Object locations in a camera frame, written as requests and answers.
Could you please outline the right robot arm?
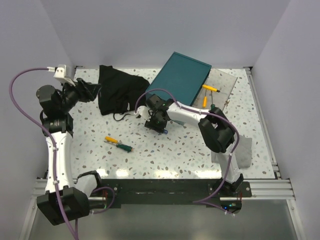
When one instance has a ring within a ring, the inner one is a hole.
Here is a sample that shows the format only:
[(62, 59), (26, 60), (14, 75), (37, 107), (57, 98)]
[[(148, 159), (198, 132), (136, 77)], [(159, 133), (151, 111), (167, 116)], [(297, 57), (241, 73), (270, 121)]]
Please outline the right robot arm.
[(205, 146), (211, 151), (211, 159), (220, 165), (223, 192), (233, 197), (241, 190), (244, 177), (235, 155), (239, 133), (220, 108), (194, 108), (171, 98), (163, 100), (156, 94), (150, 96), (145, 104), (146, 107), (138, 108), (138, 113), (145, 119), (144, 126), (150, 130), (166, 133), (169, 121), (198, 127)]

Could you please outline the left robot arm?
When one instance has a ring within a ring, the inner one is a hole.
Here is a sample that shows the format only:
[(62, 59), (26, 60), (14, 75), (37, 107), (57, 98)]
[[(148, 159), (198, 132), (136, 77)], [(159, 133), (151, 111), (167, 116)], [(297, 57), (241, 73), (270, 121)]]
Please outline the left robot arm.
[(104, 184), (97, 171), (80, 174), (73, 179), (71, 146), (74, 137), (70, 110), (78, 103), (92, 102), (101, 89), (99, 83), (82, 78), (64, 83), (62, 89), (44, 85), (36, 92), (42, 107), (42, 132), (48, 148), (48, 172), (45, 193), (37, 197), (37, 207), (56, 226), (86, 217), (90, 213), (89, 197), (99, 196)]

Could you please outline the green screwdriver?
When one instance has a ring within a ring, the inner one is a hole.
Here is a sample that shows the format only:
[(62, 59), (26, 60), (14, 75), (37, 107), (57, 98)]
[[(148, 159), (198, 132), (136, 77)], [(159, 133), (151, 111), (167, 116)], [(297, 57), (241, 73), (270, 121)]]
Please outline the green screwdriver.
[(104, 142), (107, 144), (113, 145), (123, 151), (126, 151), (127, 153), (131, 153), (134, 150), (133, 147), (122, 144), (122, 143), (115, 143), (115, 142), (110, 142), (110, 141), (106, 141), (106, 140)]
[(214, 108), (216, 107), (216, 105), (215, 105), (215, 103), (214, 103), (214, 91), (211, 91), (211, 93), (210, 93), (210, 98), (211, 98), (210, 109), (213, 111)]

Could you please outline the orange screwdriver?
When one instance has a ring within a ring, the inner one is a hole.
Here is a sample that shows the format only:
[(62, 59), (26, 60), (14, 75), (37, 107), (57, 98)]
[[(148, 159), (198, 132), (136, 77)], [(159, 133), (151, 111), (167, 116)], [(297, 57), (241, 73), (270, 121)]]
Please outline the orange screwdriver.
[(106, 136), (104, 139), (105, 139), (107, 142), (114, 143), (114, 144), (117, 144), (117, 143), (119, 142), (118, 140), (116, 140), (116, 139), (114, 139), (114, 138), (112, 138), (112, 137), (109, 137), (109, 136)]
[(202, 87), (208, 91), (211, 91), (211, 92), (217, 92), (217, 93), (220, 93), (221, 91), (218, 90), (217, 88), (214, 88), (212, 86), (209, 86), (209, 85), (205, 85), (203, 84)]
[(207, 98), (207, 89), (204, 90), (204, 96), (203, 96), (203, 101), (202, 101), (202, 108), (205, 109), (206, 106), (207, 106), (207, 101), (208, 101), (208, 98)]

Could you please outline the clear plastic drawer tray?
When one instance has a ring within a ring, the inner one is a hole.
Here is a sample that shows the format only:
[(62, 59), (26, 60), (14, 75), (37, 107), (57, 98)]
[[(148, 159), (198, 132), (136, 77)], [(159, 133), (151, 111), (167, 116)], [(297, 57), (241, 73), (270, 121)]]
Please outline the clear plastic drawer tray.
[[(213, 101), (217, 108), (220, 108), (222, 111), (224, 111), (224, 108), (228, 102), (229, 96), (237, 82), (237, 78), (235, 76), (232, 76), (228, 73), (222, 72), (221, 70), (212, 68), (210, 70), (210, 73), (204, 82), (204, 85), (208, 85), (211, 87), (214, 87), (220, 92), (214, 92), (213, 94)], [(194, 103), (191, 105), (194, 108), (199, 109), (210, 109), (211, 108), (211, 91), (207, 90), (206, 96), (207, 96), (207, 104), (206, 108), (202, 108), (203, 98), (205, 94), (205, 89), (202, 87), (200, 91), (198, 92), (198, 95), (194, 101)]]

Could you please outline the teal metal box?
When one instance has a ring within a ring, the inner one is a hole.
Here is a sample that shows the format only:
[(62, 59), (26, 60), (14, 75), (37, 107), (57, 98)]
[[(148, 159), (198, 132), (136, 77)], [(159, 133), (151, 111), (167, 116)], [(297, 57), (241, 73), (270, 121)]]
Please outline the teal metal box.
[(211, 69), (208, 63), (174, 52), (147, 90), (164, 89), (178, 102), (192, 106)]

